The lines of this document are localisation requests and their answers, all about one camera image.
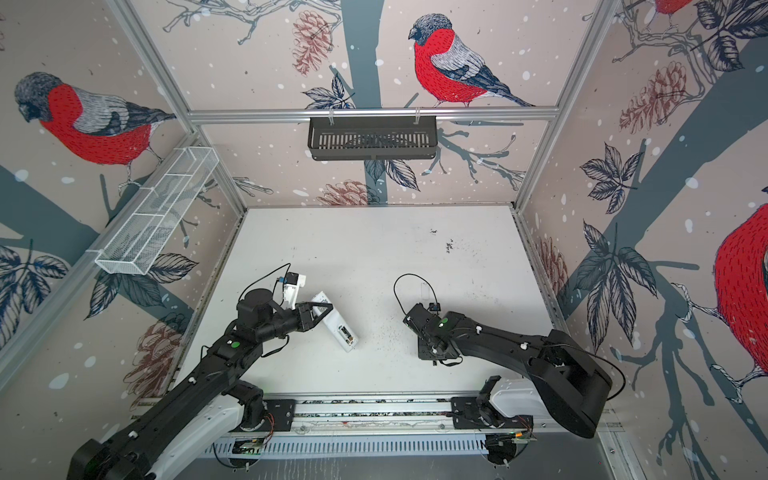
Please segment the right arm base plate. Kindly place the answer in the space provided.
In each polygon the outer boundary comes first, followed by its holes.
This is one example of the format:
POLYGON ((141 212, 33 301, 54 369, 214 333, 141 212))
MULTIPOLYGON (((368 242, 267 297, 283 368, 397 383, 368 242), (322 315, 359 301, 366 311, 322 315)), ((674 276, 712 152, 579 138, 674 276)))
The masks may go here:
POLYGON ((522 429, 530 430, 533 426, 531 415, 505 417, 489 401, 479 401, 476 397, 452 397, 449 417, 456 430, 479 429, 522 429))

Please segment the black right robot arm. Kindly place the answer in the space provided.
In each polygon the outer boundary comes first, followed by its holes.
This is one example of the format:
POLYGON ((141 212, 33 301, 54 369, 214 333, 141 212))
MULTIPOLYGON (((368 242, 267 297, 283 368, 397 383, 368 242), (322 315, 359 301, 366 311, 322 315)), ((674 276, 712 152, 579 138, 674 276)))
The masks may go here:
POLYGON ((439 316, 420 303, 403 323, 417 336, 420 359, 454 367, 472 357, 516 372, 532 381, 561 427, 581 438, 595 436, 613 381, 597 358, 564 331, 513 333, 454 311, 439 316))

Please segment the white remote control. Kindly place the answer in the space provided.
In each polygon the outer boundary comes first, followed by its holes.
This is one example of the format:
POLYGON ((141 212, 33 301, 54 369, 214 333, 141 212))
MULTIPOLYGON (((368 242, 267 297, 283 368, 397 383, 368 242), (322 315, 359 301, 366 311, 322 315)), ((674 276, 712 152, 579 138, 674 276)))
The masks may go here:
MULTIPOLYGON (((333 304, 322 291, 312 298, 312 302, 329 302, 333 304)), ((345 352, 349 353, 356 347, 358 336, 347 324, 346 320, 335 306, 333 307, 333 311, 323 318, 322 323, 345 352)))

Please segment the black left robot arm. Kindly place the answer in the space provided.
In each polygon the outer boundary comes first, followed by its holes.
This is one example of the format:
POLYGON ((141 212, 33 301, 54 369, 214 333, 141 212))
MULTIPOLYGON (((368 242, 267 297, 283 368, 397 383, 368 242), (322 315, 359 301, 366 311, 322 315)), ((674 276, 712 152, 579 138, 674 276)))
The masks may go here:
POLYGON ((108 440, 89 440, 72 456, 70 479, 173 479, 225 433, 258 427, 263 392, 243 375, 263 357, 266 342, 307 332, 333 311, 327 302, 283 309, 268 289, 237 303, 237 317, 192 371, 108 440))

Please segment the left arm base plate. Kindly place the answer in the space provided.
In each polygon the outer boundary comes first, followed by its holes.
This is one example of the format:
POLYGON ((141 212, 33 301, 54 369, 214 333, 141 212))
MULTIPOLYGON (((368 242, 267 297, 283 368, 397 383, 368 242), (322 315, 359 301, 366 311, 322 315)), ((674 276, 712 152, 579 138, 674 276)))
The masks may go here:
POLYGON ((253 400, 244 407, 242 432, 289 432, 292 428, 297 402, 294 399, 253 400))

